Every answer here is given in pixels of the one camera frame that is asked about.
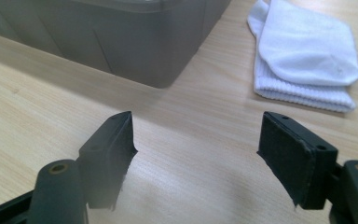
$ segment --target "table surface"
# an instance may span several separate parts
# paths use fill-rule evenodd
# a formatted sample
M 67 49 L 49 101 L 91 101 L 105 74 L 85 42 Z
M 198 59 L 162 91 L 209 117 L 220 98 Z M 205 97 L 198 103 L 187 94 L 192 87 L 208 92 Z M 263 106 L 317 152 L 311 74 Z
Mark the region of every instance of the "table surface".
M 183 73 L 154 89 L 0 37 L 0 203 L 34 187 L 46 164 L 75 159 L 110 116 L 132 111 L 139 153 L 117 209 L 90 223 L 328 223 L 295 208 L 256 154 L 264 111 L 289 116 L 358 160 L 357 108 L 339 114 L 253 92 L 253 1 L 232 0 Z M 296 0 L 348 23 L 358 50 L 358 1 Z

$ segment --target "folded white cloth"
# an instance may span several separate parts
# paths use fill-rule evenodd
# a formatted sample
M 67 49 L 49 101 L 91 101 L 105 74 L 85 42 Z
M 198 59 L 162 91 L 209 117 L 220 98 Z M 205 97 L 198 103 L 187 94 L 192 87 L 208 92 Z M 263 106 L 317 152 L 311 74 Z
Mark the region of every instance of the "folded white cloth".
M 348 25 L 284 0 L 258 0 L 248 23 L 257 43 L 256 93 L 337 112 L 355 108 L 345 89 L 358 79 Z

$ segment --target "black clamp jaw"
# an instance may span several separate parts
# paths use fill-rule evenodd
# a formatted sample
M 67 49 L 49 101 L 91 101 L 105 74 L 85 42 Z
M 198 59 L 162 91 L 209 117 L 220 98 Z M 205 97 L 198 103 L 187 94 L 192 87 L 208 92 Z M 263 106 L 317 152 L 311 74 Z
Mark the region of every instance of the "black clamp jaw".
M 33 191 L 1 204 L 0 223 L 89 223 L 86 204 L 115 209 L 136 153 L 131 112 L 114 115 L 79 150 L 76 161 L 46 165 Z
M 332 203 L 330 222 L 358 224 L 358 161 L 336 163 L 338 150 L 295 120 L 265 112 L 257 153 L 303 209 Z

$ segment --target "wood grain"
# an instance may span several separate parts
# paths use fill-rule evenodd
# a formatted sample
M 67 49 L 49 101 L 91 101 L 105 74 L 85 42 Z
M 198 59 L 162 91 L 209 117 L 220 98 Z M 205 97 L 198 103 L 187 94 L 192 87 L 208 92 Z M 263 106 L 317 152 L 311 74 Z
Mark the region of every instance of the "wood grain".
M 75 159 L 108 117 L 130 110 L 139 150 L 117 209 L 90 223 L 328 223 L 294 208 L 256 155 L 264 111 L 296 119 L 358 160 L 358 81 L 349 114 L 253 92 L 253 1 L 232 0 L 181 76 L 158 90 L 0 37 L 0 203 L 34 187 L 51 161 Z M 295 1 L 347 22 L 358 49 L 358 1 Z

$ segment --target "plastic storage box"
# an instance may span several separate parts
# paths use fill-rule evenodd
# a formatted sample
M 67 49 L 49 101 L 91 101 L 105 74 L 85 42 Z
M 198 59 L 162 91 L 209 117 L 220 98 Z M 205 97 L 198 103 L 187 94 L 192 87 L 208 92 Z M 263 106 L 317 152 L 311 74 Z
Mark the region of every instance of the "plastic storage box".
M 230 0 L 0 0 L 0 35 L 164 88 Z

